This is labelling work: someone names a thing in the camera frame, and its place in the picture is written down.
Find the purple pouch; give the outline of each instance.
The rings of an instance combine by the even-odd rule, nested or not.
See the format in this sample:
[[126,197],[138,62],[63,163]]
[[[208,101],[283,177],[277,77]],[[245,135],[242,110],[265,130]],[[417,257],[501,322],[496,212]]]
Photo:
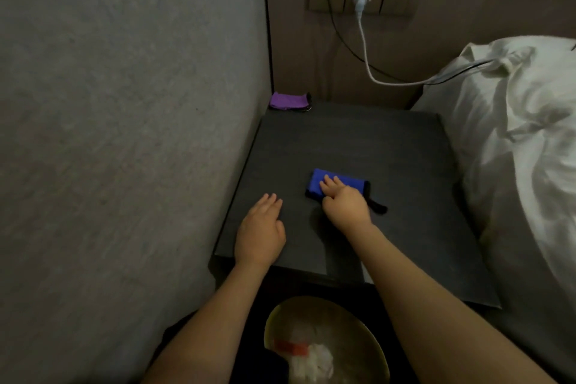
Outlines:
[[270,108],[277,110],[298,110],[308,111],[311,108],[310,93],[303,96],[292,96],[291,94],[280,94],[274,92],[270,98]]

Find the dark tabletop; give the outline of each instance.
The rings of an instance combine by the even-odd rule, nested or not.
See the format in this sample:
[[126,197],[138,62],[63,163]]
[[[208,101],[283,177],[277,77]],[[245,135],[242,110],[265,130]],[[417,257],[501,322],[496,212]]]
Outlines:
[[405,255],[462,300],[500,306],[467,222],[458,170],[437,116],[331,103],[263,117],[214,254],[233,257],[236,230],[264,193],[284,200],[286,246],[275,265],[345,283],[371,282],[318,202],[315,169],[366,179],[388,213],[372,220]]

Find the blue pouch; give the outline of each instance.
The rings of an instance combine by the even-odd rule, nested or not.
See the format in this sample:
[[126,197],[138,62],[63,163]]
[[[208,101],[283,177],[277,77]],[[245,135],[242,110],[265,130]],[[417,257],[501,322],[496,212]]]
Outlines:
[[308,187],[306,188],[306,197],[314,199],[318,202],[321,202],[324,198],[324,193],[320,188],[320,181],[324,180],[324,176],[328,175],[331,179],[334,179],[335,176],[340,178],[343,184],[349,185],[352,188],[360,191],[366,199],[368,206],[377,214],[385,214],[388,211],[388,207],[379,204],[378,202],[374,201],[370,197],[370,181],[366,181],[364,179],[357,179],[351,178],[348,176],[342,176],[333,172],[329,172],[327,170],[322,169],[314,169],[312,173],[312,178],[308,183]]

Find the bedding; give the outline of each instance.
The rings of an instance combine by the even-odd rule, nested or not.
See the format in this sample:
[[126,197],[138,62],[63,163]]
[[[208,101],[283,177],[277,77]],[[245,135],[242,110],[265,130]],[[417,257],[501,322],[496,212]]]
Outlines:
[[414,110],[442,119],[502,302],[486,319],[562,382],[576,382],[576,51],[514,37],[466,46]]

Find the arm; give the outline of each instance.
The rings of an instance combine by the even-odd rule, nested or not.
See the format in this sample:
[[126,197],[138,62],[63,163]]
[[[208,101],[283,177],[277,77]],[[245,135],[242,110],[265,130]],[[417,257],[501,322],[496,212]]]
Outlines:
[[242,221],[236,265],[212,298],[162,351],[142,384],[227,383],[252,302],[286,242],[282,200],[265,194]]
[[372,224],[359,191],[325,177],[322,207],[374,280],[414,371],[429,383],[554,381],[512,342],[412,263]]

